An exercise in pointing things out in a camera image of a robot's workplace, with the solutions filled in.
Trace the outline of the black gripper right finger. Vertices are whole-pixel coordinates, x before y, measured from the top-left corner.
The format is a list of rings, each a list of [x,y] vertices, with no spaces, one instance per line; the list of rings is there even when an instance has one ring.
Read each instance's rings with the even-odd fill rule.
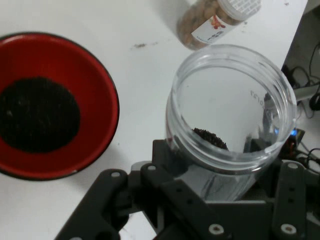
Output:
[[[272,214],[274,240],[320,238],[320,174],[294,161],[282,163]]]

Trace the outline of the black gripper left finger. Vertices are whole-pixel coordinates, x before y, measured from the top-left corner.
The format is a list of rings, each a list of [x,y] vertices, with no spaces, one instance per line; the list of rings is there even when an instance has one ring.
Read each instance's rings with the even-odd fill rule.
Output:
[[[150,162],[136,163],[130,173],[102,171],[56,238],[118,240],[130,214],[142,212],[158,240],[231,240],[225,221],[164,169],[169,155],[166,142],[155,140]]]

